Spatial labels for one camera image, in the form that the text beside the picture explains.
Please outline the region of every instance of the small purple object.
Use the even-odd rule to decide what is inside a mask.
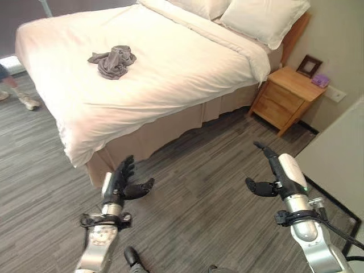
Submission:
[[[313,84],[316,84],[317,86],[321,87],[321,88],[325,88],[329,85],[329,81],[330,79],[327,78],[327,76],[323,75],[323,74],[319,74],[316,75],[315,77],[313,77],[313,79],[311,80],[311,82]]]

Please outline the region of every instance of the nightstand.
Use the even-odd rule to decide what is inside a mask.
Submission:
[[[280,137],[325,91],[326,88],[311,83],[310,78],[290,67],[284,67],[268,76],[249,110],[249,115],[254,112],[280,129]]]

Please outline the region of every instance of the wooden headboard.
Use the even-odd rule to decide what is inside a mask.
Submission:
[[[297,20],[297,22],[292,26],[289,33],[286,34],[286,36],[283,39],[283,54],[281,63],[283,66],[285,66],[289,56],[291,55],[296,43],[302,36],[303,32],[306,29],[306,26],[311,19],[310,13],[304,13],[300,19]]]

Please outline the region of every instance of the picture frame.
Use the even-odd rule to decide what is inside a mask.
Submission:
[[[321,64],[322,61],[320,61],[319,59],[314,58],[310,55],[306,55],[305,58],[303,58],[302,63],[298,67],[297,72],[305,75],[306,77],[312,78]]]

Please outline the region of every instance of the drawer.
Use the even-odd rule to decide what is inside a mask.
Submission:
[[[279,129],[292,117],[290,111],[265,96],[260,97],[254,112]]]
[[[297,97],[273,82],[269,82],[268,88],[263,93],[263,96],[286,108],[291,114],[295,113],[304,102],[300,97]]]

